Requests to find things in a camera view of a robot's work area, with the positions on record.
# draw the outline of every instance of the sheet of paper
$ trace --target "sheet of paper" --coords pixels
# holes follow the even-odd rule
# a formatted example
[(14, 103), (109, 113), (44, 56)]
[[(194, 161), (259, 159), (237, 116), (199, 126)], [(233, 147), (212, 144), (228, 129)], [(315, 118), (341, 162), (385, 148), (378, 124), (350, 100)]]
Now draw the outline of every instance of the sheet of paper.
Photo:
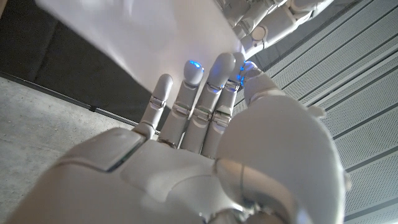
[(102, 50), (149, 91), (161, 74), (170, 74), (174, 85), (169, 107), (177, 96), (187, 60), (204, 66), (203, 87), (220, 53), (242, 51), (213, 0), (37, 0), (37, 4)]

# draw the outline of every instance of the concrete floor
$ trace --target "concrete floor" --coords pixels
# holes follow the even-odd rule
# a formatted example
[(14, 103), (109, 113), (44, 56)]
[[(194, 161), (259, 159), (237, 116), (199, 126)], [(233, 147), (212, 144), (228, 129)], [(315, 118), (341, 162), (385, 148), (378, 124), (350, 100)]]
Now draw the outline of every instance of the concrete floor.
[(74, 145), (132, 126), (0, 78), (0, 223), (39, 175)]

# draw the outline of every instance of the perforated metal panel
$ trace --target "perforated metal panel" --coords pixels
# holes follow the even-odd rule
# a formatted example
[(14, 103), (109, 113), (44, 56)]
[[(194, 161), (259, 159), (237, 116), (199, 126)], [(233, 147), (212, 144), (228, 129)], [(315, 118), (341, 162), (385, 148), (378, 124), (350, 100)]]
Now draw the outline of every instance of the perforated metal panel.
[(351, 173), (353, 188), (346, 194), (345, 214), (350, 215), (398, 197), (398, 152)]
[(236, 99), (235, 99), (235, 105), (237, 105), (238, 103), (240, 103), (243, 99), (244, 99), (244, 91), (241, 90), (238, 92), (238, 94), (236, 94)]
[(338, 20), (332, 22), (330, 25), (328, 25), (326, 28), (324, 28), (319, 33), (317, 33), (315, 36), (313, 36), (306, 43), (302, 44), (300, 47), (298, 47), (292, 53), (288, 54), (288, 56), (286, 56), (283, 60), (281, 60), (280, 62), (278, 62), (274, 66), (272, 66), (270, 69), (268, 69), (267, 70), (267, 74), (270, 77), (273, 77), (274, 75), (279, 73), (282, 69), (284, 69), (290, 63), (292, 63), (294, 60), (296, 60), (299, 56), (301, 56), (303, 53), (305, 53), (308, 49), (312, 48), (320, 40), (325, 38), (330, 32), (332, 32), (337, 27), (342, 25), (351, 16), (355, 15), (358, 11), (360, 11), (363, 7), (365, 7), (370, 2), (371, 2), (371, 0), (366, 0), (366, 1), (359, 2), (352, 9), (350, 9), (348, 12), (346, 12), (344, 15), (342, 15)]
[(398, 9), (395, 9), (304, 73), (300, 78), (284, 88), (284, 91), (289, 96), (299, 99), (395, 36), (398, 33), (397, 21)]
[[(326, 98), (325, 101), (320, 101), (319, 104), (317, 103), (316, 105), (328, 109), (331, 107), (334, 103), (337, 103), (339, 100), (343, 99), (344, 97), (348, 96), (349, 94), (352, 94), (354, 91), (357, 89), (365, 86), (366, 84), (370, 83), (372, 80), (376, 79), (377, 77), (380, 77), (388, 72), (390, 72), (393, 69), (396, 69), (396, 66), (398, 66), (398, 57), (395, 57), (391, 61), (387, 62), (385, 65), (377, 68), (373, 72), (369, 72), (369, 74), (363, 74), (366, 75), (363, 78), (359, 79), (358, 81), (352, 83), (351, 85), (347, 86), (346, 88), (343, 88), (341, 91), (339, 91), (337, 94), (330, 98)], [(394, 70), (392, 72), (392, 75), (397, 75), (398, 70)]]
[(346, 224), (375, 224), (375, 223), (390, 223), (398, 217), (398, 204), (391, 205), (363, 217), (354, 218), (347, 221)]
[(234, 110), (232, 111), (232, 117), (237, 115), (238, 113), (246, 110), (248, 106), (246, 105), (246, 102), (243, 100), (242, 102), (238, 103), (235, 107)]
[(322, 119), (332, 136), (336, 136), (382, 110), (398, 103), (398, 76), (380, 79), (327, 112)]
[(280, 71), (273, 80), (279, 87), (285, 87), (291, 81), (294, 81), (301, 74), (345, 45), (352, 38), (362, 33), (372, 23), (384, 17), (384, 15), (397, 5), (398, 1), (373, 1), (330, 35), (326, 36), (317, 45), (314, 45), (301, 57)]
[(319, 95), (319, 94), (324, 92), (326, 89), (331, 88), (333, 85), (336, 85), (340, 80), (344, 79), (345, 77), (348, 76), (354, 77), (356, 75), (359, 75), (361, 72), (364, 72), (369, 67), (372, 67), (373, 64), (377, 63), (378, 60), (381, 60), (383, 57), (388, 56), (388, 52), (391, 52), (390, 51), (391, 48), (395, 49), (396, 44), (398, 44), (398, 37), (393, 38), (383, 46), (379, 47), (377, 50), (375, 50), (371, 54), (367, 55), (365, 58), (355, 63), (350, 68), (341, 72), (335, 78), (331, 79), (327, 83), (323, 84), (322, 86), (319, 86), (316, 89), (313, 89), (311, 94), (304, 97), (302, 100), (300, 100), (300, 102), (302, 102), (305, 105), (308, 105), (309, 103), (313, 103), (319, 100), (320, 98), (324, 97), (325, 95)]
[(345, 169), (398, 147), (398, 108), (352, 130), (335, 141)]

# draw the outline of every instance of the robotic hand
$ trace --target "robotic hand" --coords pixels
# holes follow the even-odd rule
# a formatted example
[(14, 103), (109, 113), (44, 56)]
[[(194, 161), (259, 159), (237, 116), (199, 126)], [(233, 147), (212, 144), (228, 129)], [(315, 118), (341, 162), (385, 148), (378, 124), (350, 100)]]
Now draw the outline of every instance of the robotic hand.
[[(216, 59), (193, 107), (202, 76), (198, 62), (185, 64), (154, 141), (172, 85), (162, 75), (139, 125), (69, 150), (7, 223), (342, 223), (344, 172), (322, 111), (285, 96), (240, 53)], [(249, 108), (231, 119), (240, 84)]]
[(215, 0), (246, 58), (265, 49), (321, 13), (333, 0)]

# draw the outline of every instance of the black surface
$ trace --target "black surface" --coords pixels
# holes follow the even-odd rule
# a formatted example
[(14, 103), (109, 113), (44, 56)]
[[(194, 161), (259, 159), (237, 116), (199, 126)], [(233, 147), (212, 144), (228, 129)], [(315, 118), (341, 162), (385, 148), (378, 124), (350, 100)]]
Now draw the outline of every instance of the black surface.
[(0, 71), (87, 105), (139, 122), (149, 102), (150, 92), (32, 0), (7, 3), (0, 46)]
[(57, 20), (31, 0), (10, 0), (0, 19), (0, 70), (32, 81)]

